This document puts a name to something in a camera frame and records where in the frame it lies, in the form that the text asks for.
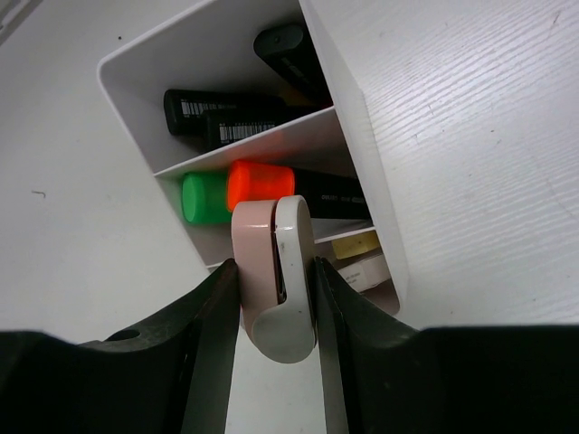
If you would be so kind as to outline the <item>tan small eraser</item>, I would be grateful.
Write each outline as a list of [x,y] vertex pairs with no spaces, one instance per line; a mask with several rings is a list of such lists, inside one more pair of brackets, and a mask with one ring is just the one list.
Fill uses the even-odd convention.
[[331,241],[336,259],[347,259],[380,248],[376,231],[361,232]]

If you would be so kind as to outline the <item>aluminium frame rail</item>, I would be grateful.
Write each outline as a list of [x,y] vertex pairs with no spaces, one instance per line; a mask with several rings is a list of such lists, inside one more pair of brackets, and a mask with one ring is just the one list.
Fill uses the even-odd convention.
[[19,16],[29,5],[24,0],[9,0],[1,2],[1,37],[0,44],[3,44],[20,25]]

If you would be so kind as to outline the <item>yellow highlighter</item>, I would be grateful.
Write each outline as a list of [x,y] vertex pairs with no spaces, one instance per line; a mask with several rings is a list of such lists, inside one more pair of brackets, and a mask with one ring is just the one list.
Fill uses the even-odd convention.
[[323,107],[333,104],[305,25],[290,23],[263,30],[252,47],[263,62],[304,97]]

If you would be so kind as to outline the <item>orange highlighter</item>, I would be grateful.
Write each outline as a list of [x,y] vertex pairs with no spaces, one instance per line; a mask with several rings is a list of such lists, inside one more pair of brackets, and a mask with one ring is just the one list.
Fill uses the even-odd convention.
[[361,184],[354,178],[245,160],[232,163],[228,170],[226,205],[231,211],[241,202],[293,195],[304,198],[313,218],[370,218]]

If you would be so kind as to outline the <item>pink white eraser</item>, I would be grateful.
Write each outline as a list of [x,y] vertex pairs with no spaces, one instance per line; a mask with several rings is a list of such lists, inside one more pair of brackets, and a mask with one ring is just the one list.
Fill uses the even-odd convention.
[[305,199],[238,203],[232,242],[247,336],[274,362],[303,361],[317,342],[314,237]]

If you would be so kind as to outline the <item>white small eraser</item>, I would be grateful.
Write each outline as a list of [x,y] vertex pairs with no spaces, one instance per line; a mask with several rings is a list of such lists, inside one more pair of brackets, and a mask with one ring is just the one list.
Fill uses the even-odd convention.
[[359,260],[339,269],[338,273],[358,293],[375,288],[391,278],[384,254]]

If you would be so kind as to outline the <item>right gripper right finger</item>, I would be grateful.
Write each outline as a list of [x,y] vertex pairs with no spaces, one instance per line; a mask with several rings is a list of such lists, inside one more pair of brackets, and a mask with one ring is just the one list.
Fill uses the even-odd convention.
[[329,433],[418,433],[421,376],[415,330],[315,260],[324,410]]

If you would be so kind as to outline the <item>white divided paper container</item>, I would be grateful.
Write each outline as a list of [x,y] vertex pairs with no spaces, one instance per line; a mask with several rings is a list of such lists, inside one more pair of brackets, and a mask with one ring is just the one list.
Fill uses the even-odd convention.
[[[304,24],[312,35],[330,107],[208,153],[169,133],[162,103],[167,90],[280,92],[282,79],[257,57],[252,43],[258,32],[287,22]],[[316,242],[375,230],[394,283],[393,308],[403,311],[408,261],[365,95],[313,2],[198,2],[103,58],[98,78],[174,209],[180,208],[182,175],[217,171],[241,159],[358,178],[370,217],[317,220]]]

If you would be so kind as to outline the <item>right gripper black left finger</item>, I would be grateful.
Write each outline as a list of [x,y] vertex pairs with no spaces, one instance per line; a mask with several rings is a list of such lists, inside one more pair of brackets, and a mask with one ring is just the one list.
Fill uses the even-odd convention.
[[103,433],[222,433],[239,328],[239,273],[226,260],[197,288],[104,341],[83,345],[83,408]]

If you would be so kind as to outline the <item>green highlighter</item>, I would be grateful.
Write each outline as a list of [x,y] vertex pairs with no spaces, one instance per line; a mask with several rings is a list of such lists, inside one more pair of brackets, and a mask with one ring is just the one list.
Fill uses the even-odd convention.
[[182,214],[193,225],[221,224],[232,220],[226,205],[225,172],[192,172],[181,183]]

